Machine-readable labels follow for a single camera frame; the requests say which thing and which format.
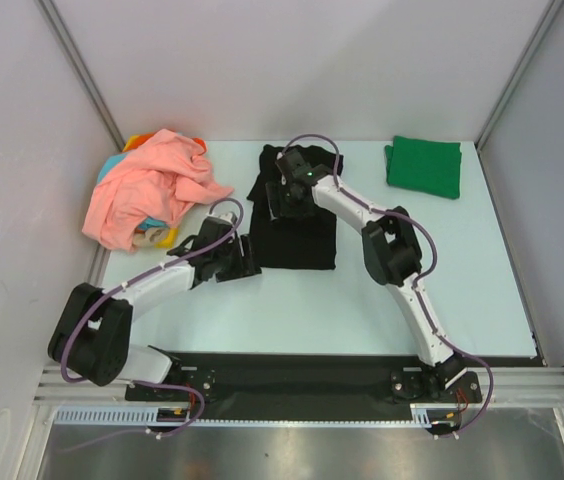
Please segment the black t-shirt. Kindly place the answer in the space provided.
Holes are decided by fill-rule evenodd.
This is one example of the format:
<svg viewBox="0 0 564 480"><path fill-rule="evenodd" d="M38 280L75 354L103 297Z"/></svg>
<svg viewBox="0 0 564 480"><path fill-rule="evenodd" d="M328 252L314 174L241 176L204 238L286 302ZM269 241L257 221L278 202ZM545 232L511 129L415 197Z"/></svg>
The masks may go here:
<svg viewBox="0 0 564 480"><path fill-rule="evenodd" d="M336 268L336 216L324 209L305 219L273 220L266 184L279 180L275 166L280 147L266 144L259 155L259 173L247 199L253 203L249 236L254 257L264 268L333 270Z"/></svg>

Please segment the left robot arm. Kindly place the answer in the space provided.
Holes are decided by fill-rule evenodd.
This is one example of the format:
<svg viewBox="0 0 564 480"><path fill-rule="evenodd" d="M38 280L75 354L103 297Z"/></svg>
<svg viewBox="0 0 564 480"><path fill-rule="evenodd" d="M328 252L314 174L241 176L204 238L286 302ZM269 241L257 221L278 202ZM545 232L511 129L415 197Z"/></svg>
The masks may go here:
<svg viewBox="0 0 564 480"><path fill-rule="evenodd" d="M115 380L148 385L159 398L176 397L182 374L175 357L131 343L133 323L177 294L215 280L261 273L250 238L237 233L232 212L207 215L199 232L167 252L167 259L106 292L89 283L74 287L48 344L67 382L106 386Z"/></svg>

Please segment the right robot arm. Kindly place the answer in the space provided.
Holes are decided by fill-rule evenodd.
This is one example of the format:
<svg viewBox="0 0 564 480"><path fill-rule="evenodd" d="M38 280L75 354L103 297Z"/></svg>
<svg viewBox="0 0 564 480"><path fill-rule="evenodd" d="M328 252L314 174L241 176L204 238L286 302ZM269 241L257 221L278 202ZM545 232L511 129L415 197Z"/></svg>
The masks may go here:
<svg viewBox="0 0 564 480"><path fill-rule="evenodd" d="M296 148L285 148L275 165L281 174L266 192L271 217L304 219L323 209L361 237L367 273L387 288L413 336L423 365L423 388L435 401L446 401L459 389L465 362L450 346L428 298L417 225L401 207L383 209L359 196L332 169L312 166Z"/></svg>

